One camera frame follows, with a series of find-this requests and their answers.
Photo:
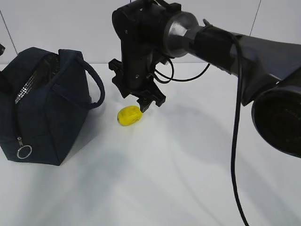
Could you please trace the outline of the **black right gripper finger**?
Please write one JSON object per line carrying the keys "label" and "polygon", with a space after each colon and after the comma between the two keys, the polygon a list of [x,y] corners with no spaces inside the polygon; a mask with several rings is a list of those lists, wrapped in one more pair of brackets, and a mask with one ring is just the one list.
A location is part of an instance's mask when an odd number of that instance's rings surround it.
{"label": "black right gripper finger", "polygon": [[140,106],[140,111],[142,113],[146,112],[149,109],[152,102],[153,102],[153,99],[147,98],[147,97],[139,97],[137,100],[137,103]]}

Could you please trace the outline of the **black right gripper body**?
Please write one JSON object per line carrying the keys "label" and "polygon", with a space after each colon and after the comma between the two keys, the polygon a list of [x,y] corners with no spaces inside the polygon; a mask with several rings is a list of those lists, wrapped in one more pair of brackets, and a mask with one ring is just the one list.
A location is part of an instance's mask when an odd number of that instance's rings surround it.
{"label": "black right gripper body", "polygon": [[122,53],[122,60],[113,59],[108,63],[110,70],[115,72],[112,83],[118,88],[121,96],[129,95],[153,99],[160,107],[166,101],[166,96],[160,91],[154,81],[154,53],[146,54]]}

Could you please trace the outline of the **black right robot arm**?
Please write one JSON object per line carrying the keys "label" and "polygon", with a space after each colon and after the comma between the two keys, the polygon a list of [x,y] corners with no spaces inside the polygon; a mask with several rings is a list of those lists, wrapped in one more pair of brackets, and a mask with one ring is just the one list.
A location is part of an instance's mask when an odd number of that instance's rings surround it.
{"label": "black right robot arm", "polygon": [[301,47],[228,32],[182,11],[178,3],[135,0],[112,13],[121,60],[109,62],[122,97],[136,96],[142,111],[161,106],[155,67],[186,54],[237,76],[238,101],[252,104],[253,124],[277,150],[301,155]]}

